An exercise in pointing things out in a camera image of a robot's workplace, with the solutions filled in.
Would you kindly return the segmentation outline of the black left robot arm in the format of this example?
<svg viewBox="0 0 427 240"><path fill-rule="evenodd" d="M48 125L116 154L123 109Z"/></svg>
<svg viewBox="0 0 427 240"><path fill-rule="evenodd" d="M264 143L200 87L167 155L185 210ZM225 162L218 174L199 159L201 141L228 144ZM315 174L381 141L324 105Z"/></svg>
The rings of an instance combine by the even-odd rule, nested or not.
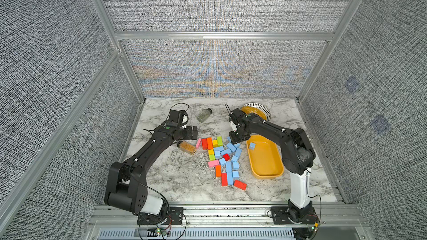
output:
<svg viewBox="0 0 427 240"><path fill-rule="evenodd" d="M163 215L166 200L149 194L146 175L162 154L174 143L197 140L198 127L186 128L160 125L152 131L151 138L140 150L124 162L115 162L109 169L105 204L134 214Z"/></svg>

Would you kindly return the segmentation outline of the yellow plastic tray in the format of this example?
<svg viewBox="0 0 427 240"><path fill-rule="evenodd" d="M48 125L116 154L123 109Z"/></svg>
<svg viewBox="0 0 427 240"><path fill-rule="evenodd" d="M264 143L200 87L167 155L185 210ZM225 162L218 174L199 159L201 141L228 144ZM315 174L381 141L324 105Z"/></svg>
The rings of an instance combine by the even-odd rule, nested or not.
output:
<svg viewBox="0 0 427 240"><path fill-rule="evenodd" d="M256 144L254 150L249 149L250 142ZM282 176L284 165L282 164L276 143L267 138L253 134L246 141L252 175L260 180L273 179Z"/></svg>

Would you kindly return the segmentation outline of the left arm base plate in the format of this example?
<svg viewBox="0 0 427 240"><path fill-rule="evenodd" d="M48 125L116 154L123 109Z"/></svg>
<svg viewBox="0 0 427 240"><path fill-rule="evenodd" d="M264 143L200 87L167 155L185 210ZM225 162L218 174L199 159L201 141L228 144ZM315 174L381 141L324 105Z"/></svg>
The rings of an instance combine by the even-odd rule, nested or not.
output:
<svg viewBox="0 0 427 240"><path fill-rule="evenodd" d="M169 207L158 215L140 212L137 217L137 225L182 225L183 210L183 207Z"/></svg>

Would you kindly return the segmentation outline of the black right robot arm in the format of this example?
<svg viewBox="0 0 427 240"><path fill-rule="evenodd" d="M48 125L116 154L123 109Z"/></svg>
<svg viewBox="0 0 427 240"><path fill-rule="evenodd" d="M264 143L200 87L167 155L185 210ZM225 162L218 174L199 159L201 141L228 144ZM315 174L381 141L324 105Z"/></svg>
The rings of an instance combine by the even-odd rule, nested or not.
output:
<svg viewBox="0 0 427 240"><path fill-rule="evenodd" d="M312 200L309 197L311 168L316 158L315 151L306 132L297 128L292 130L268 122L255 113L245 113L236 108L229 111L229 132L231 143L236 144L258 134L280 146L281 160L290 172L291 195L285 215L294 224L303 223L309 216L315 215Z"/></svg>

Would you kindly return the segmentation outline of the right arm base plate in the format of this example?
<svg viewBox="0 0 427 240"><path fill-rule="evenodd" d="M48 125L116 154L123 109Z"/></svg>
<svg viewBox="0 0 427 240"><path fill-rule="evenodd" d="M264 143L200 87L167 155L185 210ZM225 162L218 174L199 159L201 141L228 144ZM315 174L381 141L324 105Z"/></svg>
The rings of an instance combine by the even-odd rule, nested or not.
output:
<svg viewBox="0 0 427 240"><path fill-rule="evenodd" d="M314 225L319 222L319 216L313 207L298 209L288 206L271 207L270 213L274 224L284 225Z"/></svg>

